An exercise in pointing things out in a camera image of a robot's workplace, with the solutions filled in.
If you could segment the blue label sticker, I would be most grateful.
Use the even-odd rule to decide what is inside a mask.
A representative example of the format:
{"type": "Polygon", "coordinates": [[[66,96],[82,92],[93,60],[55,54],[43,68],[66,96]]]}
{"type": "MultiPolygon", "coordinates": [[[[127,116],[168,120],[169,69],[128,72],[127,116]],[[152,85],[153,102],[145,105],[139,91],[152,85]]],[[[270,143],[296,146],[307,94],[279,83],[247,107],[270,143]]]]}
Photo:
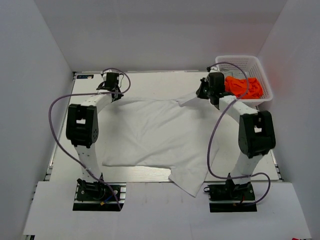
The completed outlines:
{"type": "Polygon", "coordinates": [[[93,74],[78,74],[76,76],[76,79],[93,79],[94,75],[93,74]]]}

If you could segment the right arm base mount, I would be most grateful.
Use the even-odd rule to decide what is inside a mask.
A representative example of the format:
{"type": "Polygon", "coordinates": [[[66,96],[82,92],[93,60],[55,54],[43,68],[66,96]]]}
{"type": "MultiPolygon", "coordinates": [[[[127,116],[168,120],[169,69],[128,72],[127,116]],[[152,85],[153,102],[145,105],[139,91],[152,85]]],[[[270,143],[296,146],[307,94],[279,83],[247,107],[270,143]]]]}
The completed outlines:
{"type": "Polygon", "coordinates": [[[209,184],[203,188],[208,194],[211,213],[257,212],[256,197],[252,183],[235,184],[227,179],[223,184],[209,184]]]}

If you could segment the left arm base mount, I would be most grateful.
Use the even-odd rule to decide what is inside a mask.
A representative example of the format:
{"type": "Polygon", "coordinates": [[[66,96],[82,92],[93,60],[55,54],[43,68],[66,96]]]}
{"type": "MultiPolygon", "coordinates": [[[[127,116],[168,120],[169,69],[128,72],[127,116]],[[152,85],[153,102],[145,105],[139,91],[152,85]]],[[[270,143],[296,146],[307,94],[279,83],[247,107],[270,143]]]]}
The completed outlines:
{"type": "Polygon", "coordinates": [[[74,212],[119,212],[125,203],[126,184],[77,179],[72,210],[74,212]]]}

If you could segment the grey cloth in basket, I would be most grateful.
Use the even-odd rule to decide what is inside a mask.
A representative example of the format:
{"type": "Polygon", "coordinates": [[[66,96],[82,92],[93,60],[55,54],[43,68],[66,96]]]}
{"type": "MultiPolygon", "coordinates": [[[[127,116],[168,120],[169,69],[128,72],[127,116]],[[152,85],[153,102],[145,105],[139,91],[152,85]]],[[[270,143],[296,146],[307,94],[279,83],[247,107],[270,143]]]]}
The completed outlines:
{"type": "Polygon", "coordinates": [[[240,71],[236,69],[226,70],[224,72],[225,77],[233,77],[235,79],[245,79],[246,76],[240,71]]]}

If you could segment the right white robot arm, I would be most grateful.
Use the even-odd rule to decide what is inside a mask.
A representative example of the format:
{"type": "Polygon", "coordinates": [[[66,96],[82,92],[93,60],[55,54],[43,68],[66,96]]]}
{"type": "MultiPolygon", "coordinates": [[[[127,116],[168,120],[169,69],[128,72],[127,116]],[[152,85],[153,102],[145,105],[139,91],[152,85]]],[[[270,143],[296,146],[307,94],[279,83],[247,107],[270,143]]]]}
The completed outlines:
{"type": "Polygon", "coordinates": [[[233,170],[227,177],[218,179],[231,180],[225,188],[226,195],[236,200],[244,193],[244,187],[254,176],[259,161],[276,146],[276,137],[272,115],[269,111],[258,111],[225,89],[225,77],[221,72],[210,72],[200,79],[196,97],[209,100],[220,111],[220,116],[213,128],[207,148],[207,166],[210,166],[210,150],[213,138],[224,115],[238,123],[238,147],[240,154],[233,170]]]}

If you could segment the white plastic basket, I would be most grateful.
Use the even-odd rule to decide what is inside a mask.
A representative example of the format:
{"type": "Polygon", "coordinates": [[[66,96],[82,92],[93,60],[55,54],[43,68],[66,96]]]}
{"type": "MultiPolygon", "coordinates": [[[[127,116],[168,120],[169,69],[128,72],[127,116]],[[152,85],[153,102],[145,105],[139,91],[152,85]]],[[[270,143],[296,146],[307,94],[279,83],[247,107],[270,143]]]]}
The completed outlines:
{"type": "Polygon", "coordinates": [[[257,57],[220,55],[215,61],[224,74],[226,88],[237,97],[244,95],[241,101],[248,106],[256,107],[273,99],[268,78],[257,57]]]}

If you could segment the white t shirt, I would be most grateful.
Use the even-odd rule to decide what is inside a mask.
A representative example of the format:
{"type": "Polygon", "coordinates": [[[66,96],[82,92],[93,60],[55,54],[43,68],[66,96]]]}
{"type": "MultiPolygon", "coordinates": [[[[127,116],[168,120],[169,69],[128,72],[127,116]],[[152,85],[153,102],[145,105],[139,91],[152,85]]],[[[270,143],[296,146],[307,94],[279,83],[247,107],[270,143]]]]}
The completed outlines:
{"type": "Polygon", "coordinates": [[[195,197],[219,150],[209,143],[218,116],[207,100],[192,93],[118,100],[98,115],[102,165],[169,169],[169,179],[195,197]]]}

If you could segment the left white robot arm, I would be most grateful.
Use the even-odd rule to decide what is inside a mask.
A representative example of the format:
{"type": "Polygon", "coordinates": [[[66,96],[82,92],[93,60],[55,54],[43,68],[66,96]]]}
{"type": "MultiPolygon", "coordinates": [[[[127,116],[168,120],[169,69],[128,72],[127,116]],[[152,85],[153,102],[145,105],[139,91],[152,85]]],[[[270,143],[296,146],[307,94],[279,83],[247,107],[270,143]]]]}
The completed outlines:
{"type": "Polygon", "coordinates": [[[99,136],[98,113],[107,105],[122,98],[119,82],[124,74],[107,71],[102,73],[103,82],[97,94],[81,104],[70,104],[67,112],[66,138],[75,148],[82,164],[81,179],[94,182],[103,179],[98,165],[95,142],[99,136]]]}

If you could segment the orange t shirt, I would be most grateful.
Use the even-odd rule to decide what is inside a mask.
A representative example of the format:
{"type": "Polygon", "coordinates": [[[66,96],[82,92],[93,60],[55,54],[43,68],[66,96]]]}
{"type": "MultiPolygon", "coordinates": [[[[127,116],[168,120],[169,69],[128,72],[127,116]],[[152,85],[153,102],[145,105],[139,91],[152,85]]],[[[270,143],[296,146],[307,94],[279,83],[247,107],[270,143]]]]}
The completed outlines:
{"type": "Polygon", "coordinates": [[[260,99],[263,94],[263,88],[259,83],[258,79],[255,77],[249,77],[249,88],[247,90],[247,80],[246,79],[237,79],[231,76],[227,76],[224,81],[225,91],[234,94],[237,98],[242,97],[244,100],[250,99],[260,99]]]}

